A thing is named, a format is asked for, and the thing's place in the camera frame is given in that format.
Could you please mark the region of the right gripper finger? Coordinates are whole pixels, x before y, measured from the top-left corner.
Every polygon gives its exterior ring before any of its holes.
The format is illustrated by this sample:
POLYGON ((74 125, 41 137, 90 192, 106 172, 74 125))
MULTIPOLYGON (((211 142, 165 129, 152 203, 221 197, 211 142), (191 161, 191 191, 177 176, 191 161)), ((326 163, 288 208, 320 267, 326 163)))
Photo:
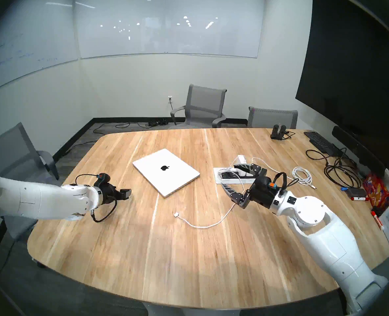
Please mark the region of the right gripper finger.
POLYGON ((260 176, 266 176, 267 175, 267 169, 262 168, 259 165, 256 165, 254 163, 246 164, 246 163, 239 163, 234 164, 234 168, 237 170, 240 170, 242 172, 245 172, 246 174, 250 174, 253 178, 257 178, 260 176))
POLYGON ((221 184, 224 192, 231 199, 233 203, 242 209, 245 209, 249 204, 249 189, 245 189, 244 192, 239 193, 227 184, 221 184))

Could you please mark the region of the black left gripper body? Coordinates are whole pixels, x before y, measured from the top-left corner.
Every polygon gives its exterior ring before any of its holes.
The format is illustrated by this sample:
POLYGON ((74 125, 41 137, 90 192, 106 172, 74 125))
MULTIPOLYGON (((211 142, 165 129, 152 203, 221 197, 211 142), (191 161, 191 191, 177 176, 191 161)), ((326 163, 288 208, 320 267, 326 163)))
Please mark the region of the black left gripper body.
POLYGON ((99 206, 121 200, 121 192, 112 184, 97 185, 99 193, 99 206))

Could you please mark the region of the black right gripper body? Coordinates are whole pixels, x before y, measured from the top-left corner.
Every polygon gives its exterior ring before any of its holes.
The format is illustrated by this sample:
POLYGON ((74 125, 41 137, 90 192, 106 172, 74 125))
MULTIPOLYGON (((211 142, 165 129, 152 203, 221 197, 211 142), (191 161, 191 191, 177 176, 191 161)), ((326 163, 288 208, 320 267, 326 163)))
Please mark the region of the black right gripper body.
POLYGON ((270 209, 278 194, 278 186, 269 177, 257 177, 249 188, 249 202, 270 209))

